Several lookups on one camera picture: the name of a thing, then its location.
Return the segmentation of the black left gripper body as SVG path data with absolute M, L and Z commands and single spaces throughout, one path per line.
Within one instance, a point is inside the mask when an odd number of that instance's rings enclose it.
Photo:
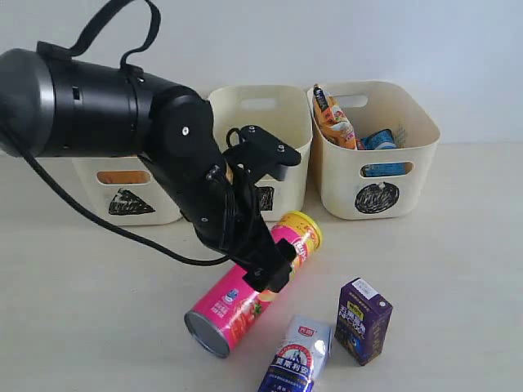
M 223 254 L 223 259 L 239 261 L 243 267 L 253 264 L 247 261 L 253 254 L 257 222 L 262 221 L 258 190 L 246 167 L 227 172 L 215 166 L 206 176 L 224 195 L 223 213 L 213 236 L 197 231 L 204 245 Z

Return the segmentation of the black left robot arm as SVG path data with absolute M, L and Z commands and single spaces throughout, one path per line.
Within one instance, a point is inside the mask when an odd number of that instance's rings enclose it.
M 301 155 L 257 125 L 220 150 L 208 100 L 134 69 L 11 49 L 1 56 L 1 147 L 57 193 L 41 157 L 135 156 L 178 206 L 203 245 L 244 269 L 256 291 L 280 291 L 296 253 L 262 218 L 256 184 L 283 180 Z

